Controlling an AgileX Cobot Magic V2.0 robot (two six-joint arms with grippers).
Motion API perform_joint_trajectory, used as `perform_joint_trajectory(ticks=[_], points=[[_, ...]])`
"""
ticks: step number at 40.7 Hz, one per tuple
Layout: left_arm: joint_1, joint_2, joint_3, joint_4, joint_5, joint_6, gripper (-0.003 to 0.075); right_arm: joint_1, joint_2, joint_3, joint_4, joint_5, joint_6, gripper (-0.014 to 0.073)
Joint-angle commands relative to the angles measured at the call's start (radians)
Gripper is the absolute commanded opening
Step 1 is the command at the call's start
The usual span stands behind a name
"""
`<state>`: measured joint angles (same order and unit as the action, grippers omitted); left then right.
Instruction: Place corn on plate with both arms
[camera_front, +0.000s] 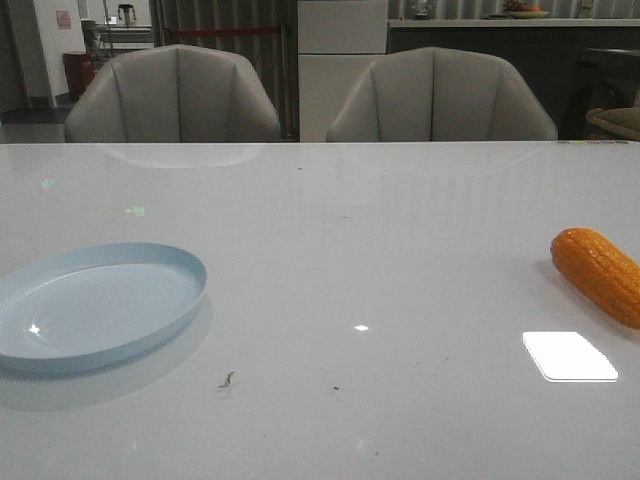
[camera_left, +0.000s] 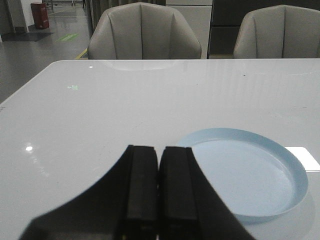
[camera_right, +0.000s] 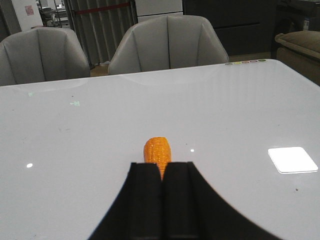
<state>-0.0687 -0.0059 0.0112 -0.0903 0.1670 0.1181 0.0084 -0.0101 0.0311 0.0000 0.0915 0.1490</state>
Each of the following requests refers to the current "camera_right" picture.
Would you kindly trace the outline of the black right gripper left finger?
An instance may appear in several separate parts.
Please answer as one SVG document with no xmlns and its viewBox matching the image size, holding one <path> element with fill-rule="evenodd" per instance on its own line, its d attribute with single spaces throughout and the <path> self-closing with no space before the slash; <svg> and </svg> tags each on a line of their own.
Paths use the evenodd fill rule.
<svg viewBox="0 0 320 240">
<path fill-rule="evenodd" d="M 160 240 L 162 181 L 154 163 L 131 163 L 127 177 L 90 240 Z"/>
</svg>

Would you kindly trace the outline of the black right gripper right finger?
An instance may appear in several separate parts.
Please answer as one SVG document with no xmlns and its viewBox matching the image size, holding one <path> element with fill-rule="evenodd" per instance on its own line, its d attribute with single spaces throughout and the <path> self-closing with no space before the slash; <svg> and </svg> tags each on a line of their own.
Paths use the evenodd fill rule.
<svg viewBox="0 0 320 240">
<path fill-rule="evenodd" d="M 163 178 L 167 240 L 275 240 L 229 205 L 193 162 L 173 162 Z"/>
</svg>

